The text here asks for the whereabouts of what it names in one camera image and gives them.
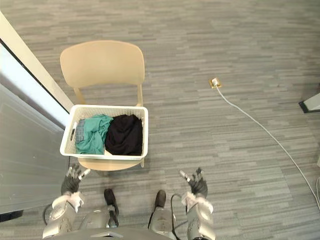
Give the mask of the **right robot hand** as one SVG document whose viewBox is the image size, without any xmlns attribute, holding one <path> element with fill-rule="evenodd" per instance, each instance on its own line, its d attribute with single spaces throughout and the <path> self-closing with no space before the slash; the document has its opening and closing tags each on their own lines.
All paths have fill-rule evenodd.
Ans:
<svg viewBox="0 0 320 240">
<path fill-rule="evenodd" d="M 208 196 L 208 185 L 204 178 L 202 168 L 198 167 L 192 177 L 189 177 L 183 170 L 179 170 L 180 176 L 188 183 L 191 188 L 191 193 L 202 198 Z"/>
</svg>

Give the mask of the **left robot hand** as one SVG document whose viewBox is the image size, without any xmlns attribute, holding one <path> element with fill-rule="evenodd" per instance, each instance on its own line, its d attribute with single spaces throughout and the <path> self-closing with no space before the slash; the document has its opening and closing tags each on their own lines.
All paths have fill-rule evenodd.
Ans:
<svg viewBox="0 0 320 240">
<path fill-rule="evenodd" d="M 73 164 L 68 168 L 61 184 L 61 195 L 72 195 L 79 190 L 80 182 L 91 172 L 91 169 L 86 168 L 81 170 L 79 164 Z"/>
</svg>

